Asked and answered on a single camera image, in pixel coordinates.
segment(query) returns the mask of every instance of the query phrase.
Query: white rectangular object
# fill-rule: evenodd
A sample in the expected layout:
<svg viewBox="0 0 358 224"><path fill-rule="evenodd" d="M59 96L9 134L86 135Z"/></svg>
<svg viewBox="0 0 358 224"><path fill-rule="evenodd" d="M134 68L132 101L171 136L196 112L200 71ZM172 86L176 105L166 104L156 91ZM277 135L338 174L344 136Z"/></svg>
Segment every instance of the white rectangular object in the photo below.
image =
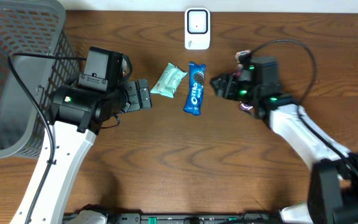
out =
<svg viewBox="0 0 358 224"><path fill-rule="evenodd" d="M189 8L185 12L185 48L208 49L211 42L211 13L205 8Z"/></svg>

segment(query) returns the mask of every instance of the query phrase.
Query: wooden table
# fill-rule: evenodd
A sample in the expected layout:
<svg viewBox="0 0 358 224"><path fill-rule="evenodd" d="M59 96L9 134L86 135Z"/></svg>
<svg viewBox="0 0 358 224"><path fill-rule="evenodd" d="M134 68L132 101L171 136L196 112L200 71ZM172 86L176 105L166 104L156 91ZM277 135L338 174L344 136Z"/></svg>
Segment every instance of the wooden table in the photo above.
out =
<svg viewBox="0 0 358 224"><path fill-rule="evenodd" d="M168 62L188 70L206 64L206 79L236 67L234 54L273 39L298 39L316 56L318 82L305 102L330 136L358 151L358 14L212 13L208 50L185 50L182 12L67 12L74 50L124 52L132 79L150 88ZM259 55L278 58L287 92L299 97L311 76L298 46L277 44ZM205 86L201 116L183 112L188 76L175 98L152 95L153 108L121 116L102 130L76 178L66 211L92 203L146 213L241 213L274 210L305 200L309 170L263 122L214 96ZM0 160L0 223L18 208L35 160Z"/></svg>

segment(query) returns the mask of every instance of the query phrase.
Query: wood grain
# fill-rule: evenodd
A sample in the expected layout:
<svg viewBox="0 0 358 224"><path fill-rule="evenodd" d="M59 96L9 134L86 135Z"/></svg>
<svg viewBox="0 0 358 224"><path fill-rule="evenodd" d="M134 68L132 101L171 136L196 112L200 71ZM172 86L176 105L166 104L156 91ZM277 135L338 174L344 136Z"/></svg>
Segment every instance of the wood grain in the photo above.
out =
<svg viewBox="0 0 358 224"><path fill-rule="evenodd" d="M66 32L86 56L90 46L124 52L132 79L150 87L168 62L205 63L206 79L236 67L234 54L272 39L298 39L316 55L318 83L305 103L334 139L358 151L358 14L212 13L211 46L185 50L182 12L67 12ZM299 47L272 45L286 91L299 97L311 75ZM152 213L273 210L306 198L309 171L291 147L237 103L205 86L201 116L183 112L188 76L174 99L152 95L153 108L121 116L102 130L85 158L67 212L93 203ZM0 223L16 212L36 161L0 160Z"/></svg>

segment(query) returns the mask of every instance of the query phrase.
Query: gray basket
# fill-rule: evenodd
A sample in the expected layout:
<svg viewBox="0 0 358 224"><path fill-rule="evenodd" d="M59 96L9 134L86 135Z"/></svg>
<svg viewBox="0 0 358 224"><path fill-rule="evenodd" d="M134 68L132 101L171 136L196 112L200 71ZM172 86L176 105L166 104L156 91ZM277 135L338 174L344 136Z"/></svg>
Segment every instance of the gray basket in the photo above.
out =
<svg viewBox="0 0 358 224"><path fill-rule="evenodd" d="M65 17L56 0L0 0L0 158L36 158L44 138L44 126L11 75L7 56L13 52L74 56L63 31ZM76 61L34 57L15 57L14 66L44 113L51 92L78 71Z"/></svg>

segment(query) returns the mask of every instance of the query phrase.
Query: light green packet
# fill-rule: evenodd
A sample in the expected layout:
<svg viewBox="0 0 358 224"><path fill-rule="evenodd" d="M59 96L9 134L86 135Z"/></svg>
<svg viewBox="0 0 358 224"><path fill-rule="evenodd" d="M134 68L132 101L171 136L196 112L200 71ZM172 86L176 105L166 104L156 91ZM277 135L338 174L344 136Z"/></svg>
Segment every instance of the light green packet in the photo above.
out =
<svg viewBox="0 0 358 224"><path fill-rule="evenodd" d="M173 94L176 92L181 79L185 77L186 74L187 72L184 72L177 66L168 63L168 66L165 68L161 77L150 92L173 98Z"/></svg>

